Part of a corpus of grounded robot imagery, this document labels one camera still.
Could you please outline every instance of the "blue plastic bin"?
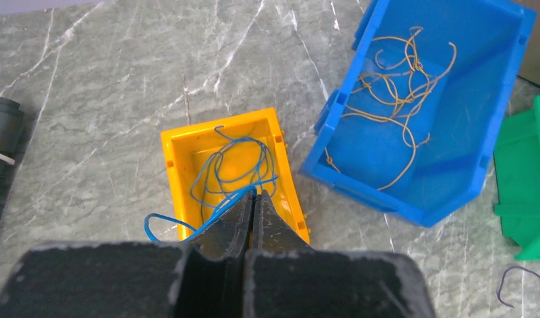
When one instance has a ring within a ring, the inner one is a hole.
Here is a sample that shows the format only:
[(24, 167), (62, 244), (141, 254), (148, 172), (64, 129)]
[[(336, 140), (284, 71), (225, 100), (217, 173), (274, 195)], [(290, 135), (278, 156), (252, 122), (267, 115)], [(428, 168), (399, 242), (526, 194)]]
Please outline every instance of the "blue plastic bin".
[[(355, 32), (356, 54), (342, 87), (315, 124), (317, 140), (301, 172), (379, 211), (433, 226), (482, 189), (534, 22), (534, 11), (506, 0), (374, 0)], [(445, 70), (453, 57), (449, 42), (457, 58), (409, 123), (418, 141), (431, 139), (403, 177), (379, 191), (402, 171), (412, 149), (395, 124), (341, 115), (346, 104), (387, 115), (368, 91), (351, 93), (361, 86), (361, 72), (381, 72), (374, 62), (378, 50), (385, 66), (404, 57), (401, 42), (372, 39), (409, 38), (415, 26), (423, 27), (415, 41), (425, 69)], [(325, 149), (340, 172), (327, 163)]]

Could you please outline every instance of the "plastic storage bin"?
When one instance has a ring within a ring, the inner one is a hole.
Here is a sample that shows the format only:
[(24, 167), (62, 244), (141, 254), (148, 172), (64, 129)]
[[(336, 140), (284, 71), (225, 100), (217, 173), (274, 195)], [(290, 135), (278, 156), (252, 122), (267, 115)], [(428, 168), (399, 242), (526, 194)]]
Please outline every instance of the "plastic storage bin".
[(502, 233), (521, 247), (518, 260), (540, 260), (540, 96), (535, 108), (502, 124), (494, 150)]
[[(233, 138), (250, 136), (262, 141), (270, 149), (274, 159), (275, 173), (278, 175), (277, 189), (272, 197), (272, 202), (279, 216), (305, 242), (309, 243), (309, 229), (297, 198), (287, 159), (284, 136), (273, 108), (176, 128), (163, 131), (160, 134), (176, 218), (197, 229), (203, 224), (202, 219), (207, 220), (211, 215), (210, 209), (203, 210), (204, 213), (208, 214), (202, 218), (200, 204), (191, 197), (189, 191), (208, 157), (229, 142), (215, 132), (214, 128), (218, 126), (223, 126), (219, 131), (227, 136)], [(252, 167), (259, 160), (259, 153), (260, 148), (253, 143), (236, 145), (225, 155), (221, 178), (235, 178), (245, 173), (248, 170), (245, 167)], [(212, 179), (211, 182), (215, 186), (216, 181)], [(195, 187), (196, 197), (201, 197), (202, 183), (199, 182)], [(239, 180), (233, 183), (235, 189), (247, 185), (248, 180)], [(273, 185), (265, 184), (264, 189), (271, 193)], [(224, 195), (222, 194), (208, 194), (205, 198), (212, 204), (217, 204), (223, 199)], [(180, 240), (184, 240), (190, 235), (189, 229), (178, 227)]]
[[(342, 87), (331, 94), (315, 124), (317, 140), (301, 171), (426, 227), (462, 207), (482, 189), (534, 20), (534, 11), (502, 0), (374, 0), (355, 32), (356, 54)], [(424, 68), (440, 74), (448, 66), (449, 42), (457, 47), (457, 58), (409, 124), (417, 140), (428, 134), (431, 139), (417, 149), (403, 177), (379, 191), (409, 162), (412, 150), (401, 138), (402, 129), (341, 116), (346, 105), (385, 111), (369, 93), (352, 91), (361, 86), (360, 73), (381, 72), (374, 62), (379, 50), (385, 66), (404, 58), (401, 42), (372, 39), (409, 38), (416, 26), (423, 27), (415, 41)], [(340, 172), (327, 163), (325, 149)]]

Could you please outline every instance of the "black cylindrical object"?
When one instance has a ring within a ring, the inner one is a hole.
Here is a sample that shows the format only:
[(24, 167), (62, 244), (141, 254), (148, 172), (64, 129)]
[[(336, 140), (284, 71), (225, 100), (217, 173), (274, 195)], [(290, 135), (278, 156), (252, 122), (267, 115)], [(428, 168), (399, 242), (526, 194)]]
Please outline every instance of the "black cylindrical object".
[[(0, 153), (13, 157), (24, 125), (20, 104), (0, 97)], [(0, 160), (0, 190), (6, 163)]]

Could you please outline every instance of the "tan wire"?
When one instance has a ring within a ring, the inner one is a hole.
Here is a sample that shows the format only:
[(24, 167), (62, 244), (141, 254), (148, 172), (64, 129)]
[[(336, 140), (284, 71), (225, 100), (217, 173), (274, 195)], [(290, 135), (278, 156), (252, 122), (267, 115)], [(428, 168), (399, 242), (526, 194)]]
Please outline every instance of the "tan wire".
[[(375, 64), (379, 68), (381, 68), (382, 70), (394, 70), (394, 69), (400, 67), (402, 64), (404, 64), (404, 62), (407, 62), (408, 66), (411, 69), (411, 71), (404, 72), (404, 73), (396, 73), (396, 74), (381, 74), (381, 73), (378, 73), (378, 72), (366, 72), (366, 73), (360, 74), (360, 76), (358, 77), (358, 80), (362, 82), (362, 87), (352, 91), (352, 94), (354, 94), (354, 93), (357, 93), (357, 92), (362, 91), (364, 89), (368, 89), (370, 95), (373, 96), (373, 98), (375, 98), (375, 100), (377, 100), (378, 102), (380, 102), (380, 103), (382, 103), (384, 105), (394, 106), (393, 113), (391, 114), (391, 116), (390, 117), (385, 117), (385, 116), (381, 116), (381, 115), (375, 115), (375, 114), (367, 113), (365, 111), (361, 111), (360, 109), (355, 109), (354, 107), (351, 107), (349, 105), (346, 105), (346, 108), (349, 109), (350, 111), (352, 111), (353, 113), (345, 113), (345, 114), (343, 114), (341, 116), (341, 118), (349, 117), (349, 116), (358, 116), (358, 117), (363, 117), (363, 118), (371, 120), (371, 121), (375, 121), (377, 123), (394, 123), (394, 124), (396, 124), (398, 126), (401, 126), (401, 128), (402, 128), (402, 139), (403, 139), (404, 143), (408, 147), (412, 148), (412, 156), (411, 156), (408, 164), (400, 172), (400, 174), (392, 182), (390, 182), (389, 184), (378, 188), (379, 191), (387, 189), (387, 188), (393, 186), (396, 182), (398, 182), (400, 180), (400, 178), (402, 178), (402, 176), (410, 169), (411, 165), (413, 164), (413, 161), (415, 160), (417, 148), (430, 140), (431, 135), (428, 134), (427, 138), (425, 140), (423, 140), (419, 144), (416, 144), (414, 134), (412, 133), (412, 131), (408, 127), (408, 123), (409, 123), (409, 120), (410, 120), (410, 118), (412, 116), (419, 113), (423, 103), (425, 102), (425, 99), (429, 96), (429, 94), (431, 94), (433, 89), (437, 86), (439, 80), (441, 78), (445, 77), (449, 73), (449, 71), (451, 70), (451, 68), (455, 64), (455, 60), (457, 58), (457, 47), (452, 42), (449, 42), (449, 45), (453, 48), (453, 57), (451, 59), (451, 63), (447, 66), (445, 71), (442, 74), (438, 75), (438, 76), (432, 76), (431, 74), (426, 73), (426, 71), (423, 69), (423, 64), (420, 62), (420, 59), (419, 59), (419, 56), (418, 56), (418, 53), (417, 53), (416, 43), (415, 43), (415, 37), (422, 30), (423, 30), (423, 28), (421, 26), (413, 26), (413, 27), (411, 27), (410, 28), (411, 36), (408, 39), (400, 38), (400, 37), (397, 37), (397, 36), (379, 36), (379, 37), (374, 38), (373, 41), (376, 41), (376, 40), (399, 40), (399, 41), (405, 42), (405, 47), (404, 47), (405, 58), (403, 58), (403, 60), (401, 60), (397, 64), (395, 64), (393, 66), (390, 66), (390, 67), (385, 67), (385, 66), (383, 66), (383, 65), (381, 65), (379, 63), (379, 61), (378, 61), (379, 55), (380, 55), (380, 53), (383, 52), (383, 49), (377, 51), (377, 53), (375, 54)], [(413, 54), (408, 53), (409, 48), (412, 48)], [(425, 77), (427, 82), (420, 85), (420, 86), (418, 86), (417, 88), (413, 89), (412, 88), (412, 79), (413, 79), (413, 75), (414, 75), (415, 72), (421, 73)], [(369, 82), (369, 83), (366, 82), (365, 79), (368, 78), (368, 77), (371, 77), (371, 76), (375, 76), (375, 78), (372, 79), (372, 81)], [(396, 87), (396, 84), (394, 83), (394, 80), (392, 79), (392, 77), (398, 77), (398, 76), (409, 76), (408, 77), (409, 94), (404, 99), (399, 98), (398, 89)], [(376, 83), (377, 81), (380, 81), (380, 80), (382, 80), (385, 83), (385, 85), (387, 87), (387, 90), (389, 91), (389, 94), (394, 99), (394, 102), (384, 101), (384, 100), (380, 99), (373, 92), (372, 84)], [(412, 107), (412, 109), (409, 111), (408, 114), (406, 114), (406, 115), (399, 115), (398, 114), (404, 108), (405, 104), (413, 103), (419, 98), (420, 98), (420, 100), (418, 101), (418, 103), (414, 107)], [(404, 121), (404, 123), (401, 123), (401, 122), (395, 120), (395, 118), (405, 118), (405, 121)], [(408, 132), (408, 135), (410, 135), (410, 141), (411, 142), (408, 142), (406, 140), (406, 132)], [(336, 167), (336, 165), (333, 163), (333, 159), (330, 156), (327, 148), (325, 148), (325, 155), (326, 155), (327, 163), (330, 166), (332, 166), (339, 173), (340, 169), (338, 169), (338, 167)]]

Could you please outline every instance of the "green plastic bin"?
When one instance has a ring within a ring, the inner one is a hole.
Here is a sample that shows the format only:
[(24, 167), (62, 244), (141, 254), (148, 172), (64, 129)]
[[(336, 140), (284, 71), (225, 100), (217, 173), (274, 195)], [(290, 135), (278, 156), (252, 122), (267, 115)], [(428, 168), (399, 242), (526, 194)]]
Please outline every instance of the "green plastic bin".
[(504, 120), (494, 150), (502, 234), (516, 241), (516, 260), (540, 260), (540, 96), (535, 107)]

